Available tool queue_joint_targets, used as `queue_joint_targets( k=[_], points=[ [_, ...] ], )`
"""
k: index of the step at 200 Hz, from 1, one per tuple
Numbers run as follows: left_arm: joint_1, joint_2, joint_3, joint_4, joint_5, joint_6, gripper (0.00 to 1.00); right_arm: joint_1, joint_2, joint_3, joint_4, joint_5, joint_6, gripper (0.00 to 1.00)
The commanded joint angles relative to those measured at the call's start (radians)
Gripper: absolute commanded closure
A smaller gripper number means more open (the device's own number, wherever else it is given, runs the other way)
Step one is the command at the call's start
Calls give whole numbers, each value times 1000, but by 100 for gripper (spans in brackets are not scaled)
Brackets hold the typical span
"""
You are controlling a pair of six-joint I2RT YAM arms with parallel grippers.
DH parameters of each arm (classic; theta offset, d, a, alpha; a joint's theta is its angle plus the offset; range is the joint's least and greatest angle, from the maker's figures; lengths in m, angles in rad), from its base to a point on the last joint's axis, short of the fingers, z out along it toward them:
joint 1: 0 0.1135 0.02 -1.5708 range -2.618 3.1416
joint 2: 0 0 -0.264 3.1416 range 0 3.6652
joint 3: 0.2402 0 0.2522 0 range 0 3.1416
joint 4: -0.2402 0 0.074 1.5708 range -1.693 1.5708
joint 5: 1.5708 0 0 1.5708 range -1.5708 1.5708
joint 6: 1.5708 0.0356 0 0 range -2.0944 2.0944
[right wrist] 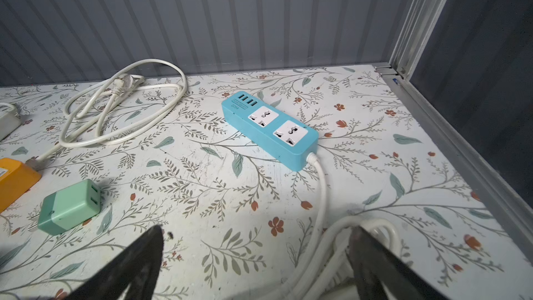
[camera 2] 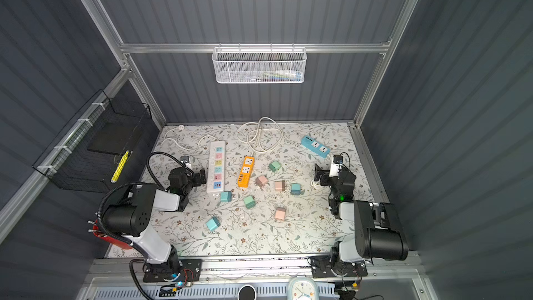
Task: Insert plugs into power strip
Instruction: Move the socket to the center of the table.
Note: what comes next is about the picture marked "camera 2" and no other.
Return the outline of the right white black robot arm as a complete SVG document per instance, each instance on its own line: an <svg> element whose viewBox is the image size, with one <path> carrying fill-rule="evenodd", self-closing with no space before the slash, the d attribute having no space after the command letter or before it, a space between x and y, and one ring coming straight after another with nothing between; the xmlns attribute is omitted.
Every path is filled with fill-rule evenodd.
<svg viewBox="0 0 533 300"><path fill-rule="evenodd" d="M390 203L356 200L357 176L343 164L336 171L315 165L314 181L330 189L328 205L333 217L353 223L353 231L331 249L328 266L340 269L348 264L372 261L404 261L409 247L396 208Z"/></svg>

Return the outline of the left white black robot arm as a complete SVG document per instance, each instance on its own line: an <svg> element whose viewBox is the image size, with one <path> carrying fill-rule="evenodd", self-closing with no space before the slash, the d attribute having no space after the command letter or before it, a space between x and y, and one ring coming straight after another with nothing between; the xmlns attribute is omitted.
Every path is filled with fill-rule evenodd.
<svg viewBox="0 0 533 300"><path fill-rule="evenodd" d="M152 170L154 156L168 157L178 164L168 176L165 188ZM131 182L110 190L99 204L97 226L101 233L135 249L142 255L139 260L150 272L157 269L178 273L182 269L173 245L163 240L151 225L153 210L182 213L190 202L193 188L207 183L205 168L195 172L182 160L162 151L150 153L146 168L151 183Z"/></svg>

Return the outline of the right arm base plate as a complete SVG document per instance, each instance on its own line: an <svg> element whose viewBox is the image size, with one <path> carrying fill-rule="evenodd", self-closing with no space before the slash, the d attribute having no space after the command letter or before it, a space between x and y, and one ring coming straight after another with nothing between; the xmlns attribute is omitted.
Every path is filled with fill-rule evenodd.
<svg viewBox="0 0 533 300"><path fill-rule="evenodd" d="M320 255L311 256L307 259L312 269L312 276L315 279L326 279L333 277L362 279L368 276L366 262L342 262L335 261L332 256Z"/></svg>

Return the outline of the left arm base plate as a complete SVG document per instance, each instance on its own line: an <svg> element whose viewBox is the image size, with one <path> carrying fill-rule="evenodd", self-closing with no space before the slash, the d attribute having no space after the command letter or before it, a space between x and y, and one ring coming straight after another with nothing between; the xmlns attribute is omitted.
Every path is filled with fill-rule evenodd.
<svg viewBox="0 0 533 300"><path fill-rule="evenodd" d="M145 263L142 281L144 283L162 283L176 279L176 282L195 282L200 278L202 263L201 259L185 259L162 264Z"/></svg>

